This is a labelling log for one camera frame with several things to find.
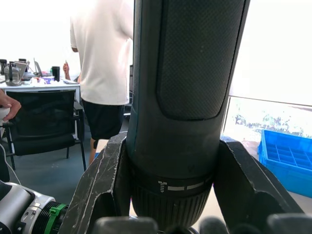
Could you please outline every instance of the white table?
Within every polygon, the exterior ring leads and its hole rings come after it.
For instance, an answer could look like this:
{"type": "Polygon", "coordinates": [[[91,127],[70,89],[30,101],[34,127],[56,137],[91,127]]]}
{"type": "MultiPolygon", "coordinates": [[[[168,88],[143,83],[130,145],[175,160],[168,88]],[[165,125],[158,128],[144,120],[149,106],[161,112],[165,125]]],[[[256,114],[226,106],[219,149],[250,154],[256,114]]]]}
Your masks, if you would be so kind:
{"type": "Polygon", "coordinates": [[[59,82],[53,82],[52,84],[40,84],[40,83],[31,83],[26,81],[26,84],[20,86],[8,86],[6,83],[0,83],[0,89],[5,93],[7,91],[15,92],[36,92],[36,91],[57,91],[57,90],[75,90],[75,99],[80,100],[80,84],[66,84],[64,81],[60,80],[59,82]]]}

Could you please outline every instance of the black office chair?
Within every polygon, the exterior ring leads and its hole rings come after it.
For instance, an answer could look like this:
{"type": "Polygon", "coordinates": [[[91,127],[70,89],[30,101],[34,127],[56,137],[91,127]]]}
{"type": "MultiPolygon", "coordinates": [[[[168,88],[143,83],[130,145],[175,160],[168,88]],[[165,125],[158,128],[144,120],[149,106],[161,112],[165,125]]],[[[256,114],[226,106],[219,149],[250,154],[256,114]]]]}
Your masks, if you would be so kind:
{"type": "Polygon", "coordinates": [[[11,158],[15,170],[14,155],[32,155],[60,150],[80,144],[83,168],[86,170],[80,116],[82,107],[74,103],[75,91],[7,92],[21,103],[14,119],[4,124],[11,158]]]}

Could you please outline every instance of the desk clutter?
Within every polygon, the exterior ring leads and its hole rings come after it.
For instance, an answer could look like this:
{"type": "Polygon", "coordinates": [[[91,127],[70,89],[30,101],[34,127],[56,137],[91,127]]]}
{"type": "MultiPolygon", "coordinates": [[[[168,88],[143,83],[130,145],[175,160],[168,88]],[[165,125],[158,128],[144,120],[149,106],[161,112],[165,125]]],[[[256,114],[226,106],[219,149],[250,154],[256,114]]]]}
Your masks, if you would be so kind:
{"type": "Polygon", "coordinates": [[[10,61],[9,63],[7,63],[6,59],[0,59],[0,74],[4,75],[4,78],[0,78],[0,83],[5,82],[8,86],[20,86],[31,83],[52,84],[59,82],[60,67],[53,66],[50,73],[43,72],[39,63],[34,59],[35,72],[29,72],[29,64],[30,62],[24,58],[20,58],[18,61],[10,61]]]}

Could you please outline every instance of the chair leg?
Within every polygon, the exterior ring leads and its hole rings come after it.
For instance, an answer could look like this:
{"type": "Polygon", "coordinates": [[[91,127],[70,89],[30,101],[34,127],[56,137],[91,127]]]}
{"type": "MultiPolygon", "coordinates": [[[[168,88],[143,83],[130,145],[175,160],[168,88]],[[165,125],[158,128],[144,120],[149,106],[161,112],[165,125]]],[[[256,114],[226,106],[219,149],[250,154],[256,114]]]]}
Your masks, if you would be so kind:
{"type": "Polygon", "coordinates": [[[66,158],[69,158],[69,147],[67,147],[66,158]]]}
{"type": "Polygon", "coordinates": [[[12,169],[15,171],[15,162],[13,156],[10,156],[11,158],[11,164],[12,164],[12,169]]]}
{"type": "Polygon", "coordinates": [[[81,154],[82,154],[83,169],[85,171],[85,170],[87,170],[87,167],[86,167],[86,159],[84,157],[84,148],[83,148],[83,143],[82,142],[80,143],[80,147],[81,147],[81,154]]]}

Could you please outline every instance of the textured grip pad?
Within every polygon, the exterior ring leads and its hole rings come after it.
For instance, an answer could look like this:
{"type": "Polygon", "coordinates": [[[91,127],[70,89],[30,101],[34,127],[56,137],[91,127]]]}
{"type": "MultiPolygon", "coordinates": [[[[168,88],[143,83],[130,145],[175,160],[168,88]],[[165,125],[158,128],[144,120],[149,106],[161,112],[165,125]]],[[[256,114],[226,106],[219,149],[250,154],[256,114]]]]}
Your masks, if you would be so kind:
{"type": "Polygon", "coordinates": [[[178,120],[213,118],[229,85],[244,1],[163,2],[160,108],[178,120]]]}

